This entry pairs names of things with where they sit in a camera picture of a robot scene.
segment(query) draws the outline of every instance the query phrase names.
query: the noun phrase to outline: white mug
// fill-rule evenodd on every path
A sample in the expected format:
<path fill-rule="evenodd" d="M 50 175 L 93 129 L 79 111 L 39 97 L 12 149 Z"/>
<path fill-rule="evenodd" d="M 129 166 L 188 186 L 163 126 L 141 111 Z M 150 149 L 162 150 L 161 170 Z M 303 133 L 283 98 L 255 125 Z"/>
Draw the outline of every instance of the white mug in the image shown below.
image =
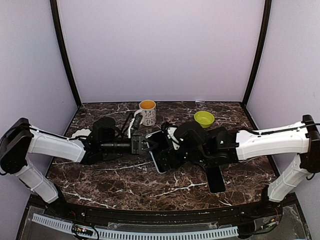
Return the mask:
<path fill-rule="evenodd" d="M 141 113 L 142 121 L 140 124 L 150 127 L 156 124 L 157 114 L 156 114 L 156 103 L 152 100 L 144 100 L 139 103 L 139 110 L 134 113 L 134 116 Z"/>

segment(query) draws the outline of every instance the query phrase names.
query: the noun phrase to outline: table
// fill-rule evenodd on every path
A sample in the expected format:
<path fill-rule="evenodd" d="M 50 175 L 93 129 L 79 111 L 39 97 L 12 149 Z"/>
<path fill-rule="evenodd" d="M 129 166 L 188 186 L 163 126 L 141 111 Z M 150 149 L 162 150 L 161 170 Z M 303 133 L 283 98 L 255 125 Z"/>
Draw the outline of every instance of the table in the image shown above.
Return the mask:
<path fill-rule="evenodd" d="M 93 122 L 112 117 L 121 127 L 130 112 L 139 109 L 136 102 L 88 103 L 76 113 L 66 135 L 80 129 L 92 129 Z M 215 116 L 209 129 L 252 128 L 238 102 L 157 102 L 157 122 L 141 126 L 145 136 L 160 129 L 164 121 L 180 125 L 193 121 L 197 111 Z M 149 154 L 81 165 L 54 158 L 47 177 L 57 184 L 69 203 L 84 206 L 136 211 L 186 211 L 236 206 L 257 202 L 262 189 L 276 179 L 266 156 L 220 167 L 226 191 L 209 192 L 206 174 L 198 166 L 186 163 L 164 174 L 156 171 Z"/>

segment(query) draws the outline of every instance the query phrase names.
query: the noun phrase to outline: marble tabletop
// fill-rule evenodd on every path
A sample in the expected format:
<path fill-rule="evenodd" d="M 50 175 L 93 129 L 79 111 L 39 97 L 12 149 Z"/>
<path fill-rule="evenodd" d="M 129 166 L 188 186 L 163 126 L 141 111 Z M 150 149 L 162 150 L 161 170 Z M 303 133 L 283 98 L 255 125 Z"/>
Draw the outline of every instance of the marble tabletop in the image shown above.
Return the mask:
<path fill-rule="evenodd" d="M 66 135 L 92 129 L 94 121 L 107 116 L 121 127 L 127 115 L 137 109 L 136 102 L 83 104 Z M 155 132 L 164 121 L 176 125 L 192 121 L 197 111 L 208 111 L 215 116 L 211 128 L 251 128 L 237 102 L 157 102 L 156 125 L 141 126 L 138 133 L 145 136 Z M 61 188 L 69 203 L 136 211 L 203 210 L 257 202 L 262 189 L 276 179 L 266 156 L 220 168 L 226 186 L 226 191 L 220 194 L 209 192 L 206 174 L 200 167 L 186 163 L 179 169 L 159 174 L 149 154 L 126 155 L 94 165 L 54 158 L 47 176 Z"/>

